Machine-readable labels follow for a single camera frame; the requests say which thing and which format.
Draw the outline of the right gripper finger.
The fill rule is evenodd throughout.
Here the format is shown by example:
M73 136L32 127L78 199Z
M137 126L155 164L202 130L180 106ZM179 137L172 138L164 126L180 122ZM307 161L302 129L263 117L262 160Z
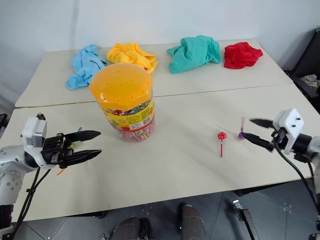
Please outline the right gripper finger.
M262 119L262 118L251 118L250 121L260 127L263 127L263 128L274 128L273 126L273 121L272 120L269 120L269 119Z
M260 138L258 135L245 132L243 132L242 135L246 140L248 140L252 144L260 146L269 152L272 152L274 150L274 145L271 142Z

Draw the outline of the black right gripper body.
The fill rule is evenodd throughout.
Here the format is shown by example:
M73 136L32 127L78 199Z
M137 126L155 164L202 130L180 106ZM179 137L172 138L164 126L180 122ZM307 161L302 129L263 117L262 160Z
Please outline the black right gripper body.
M287 143L288 143L288 137L287 137L287 131L285 128L281 127L279 130L276 130L273 128L273 132L271 134L272 140L269 144L269 152L272 152L274 149L276 149L276 145L280 150L284 150Z

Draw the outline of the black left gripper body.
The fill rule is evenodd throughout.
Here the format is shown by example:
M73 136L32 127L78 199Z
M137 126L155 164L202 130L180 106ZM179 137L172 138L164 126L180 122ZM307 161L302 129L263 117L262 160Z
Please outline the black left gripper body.
M73 154L72 142L63 133L44 140L41 155L49 166L58 165L60 169L68 167L67 158Z

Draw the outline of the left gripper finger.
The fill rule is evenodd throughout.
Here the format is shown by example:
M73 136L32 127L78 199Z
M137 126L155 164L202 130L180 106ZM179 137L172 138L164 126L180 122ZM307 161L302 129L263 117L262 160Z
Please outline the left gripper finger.
M100 131L95 130L83 130L64 135L64 146L71 146L74 142L84 142L92 140L101 135Z
M89 161L102 152L101 149L92 149L92 150L82 150L78 152L73 152L71 155L63 156L58 161L58 166L60 169L65 169L69 166L77 165Z

